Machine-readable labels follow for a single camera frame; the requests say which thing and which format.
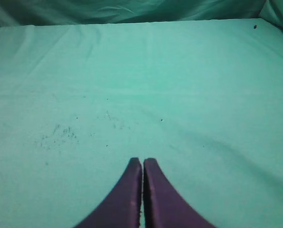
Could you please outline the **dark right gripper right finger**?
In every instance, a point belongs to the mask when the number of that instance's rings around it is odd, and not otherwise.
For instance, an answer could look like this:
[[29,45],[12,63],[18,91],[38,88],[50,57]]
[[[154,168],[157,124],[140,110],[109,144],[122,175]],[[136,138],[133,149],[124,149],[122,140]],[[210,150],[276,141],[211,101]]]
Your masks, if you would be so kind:
[[143,204],[147,228],[213,228],[176,191],[155,158],[144,160]]

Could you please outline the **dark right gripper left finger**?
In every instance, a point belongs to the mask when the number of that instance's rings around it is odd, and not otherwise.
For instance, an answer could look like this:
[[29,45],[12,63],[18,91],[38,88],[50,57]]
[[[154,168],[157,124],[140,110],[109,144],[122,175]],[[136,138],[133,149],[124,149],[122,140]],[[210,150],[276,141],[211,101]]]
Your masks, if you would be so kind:
[[77,228],[138,228],[142,204],[142,165],[130,158],[122,176],[104,200]]

